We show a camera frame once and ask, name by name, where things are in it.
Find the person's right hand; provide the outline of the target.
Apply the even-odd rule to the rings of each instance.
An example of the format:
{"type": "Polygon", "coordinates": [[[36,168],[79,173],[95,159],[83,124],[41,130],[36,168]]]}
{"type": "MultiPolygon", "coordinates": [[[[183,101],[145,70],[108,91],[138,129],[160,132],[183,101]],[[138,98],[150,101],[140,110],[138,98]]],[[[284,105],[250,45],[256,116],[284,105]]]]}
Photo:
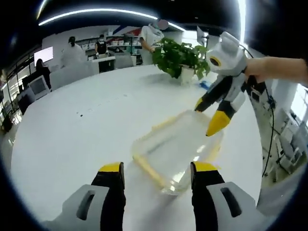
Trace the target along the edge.
{"type": "Polygon", "coordinates": [[[247,79],[255,77],[257,83],[264,82],[268,75],[266,57],[248,59],[244,73],[247,79]]]}

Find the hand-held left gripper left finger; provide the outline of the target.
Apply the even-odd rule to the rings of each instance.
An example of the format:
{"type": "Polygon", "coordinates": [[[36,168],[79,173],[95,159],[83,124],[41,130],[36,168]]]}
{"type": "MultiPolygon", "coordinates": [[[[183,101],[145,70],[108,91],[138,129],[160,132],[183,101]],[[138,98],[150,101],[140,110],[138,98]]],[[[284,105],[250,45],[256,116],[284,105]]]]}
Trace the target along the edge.
{"type": "Polygon", "coordinates": [[[126,205],[124,163],[101,167],[91,184],[76,190],[54,219],[56,231],[121,231],[126,205]]]}

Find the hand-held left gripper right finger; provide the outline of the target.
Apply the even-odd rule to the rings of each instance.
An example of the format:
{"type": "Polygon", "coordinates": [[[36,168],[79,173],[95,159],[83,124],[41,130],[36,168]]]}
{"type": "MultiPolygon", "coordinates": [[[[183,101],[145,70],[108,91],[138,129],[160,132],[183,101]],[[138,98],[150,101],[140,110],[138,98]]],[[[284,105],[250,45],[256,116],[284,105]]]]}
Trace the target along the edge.
{"type": "Polygon", "coordinates": [[[265,220],[253,197],[210,163],[191,162],[191,188],[197,231],[257,231],[265,220]]]}

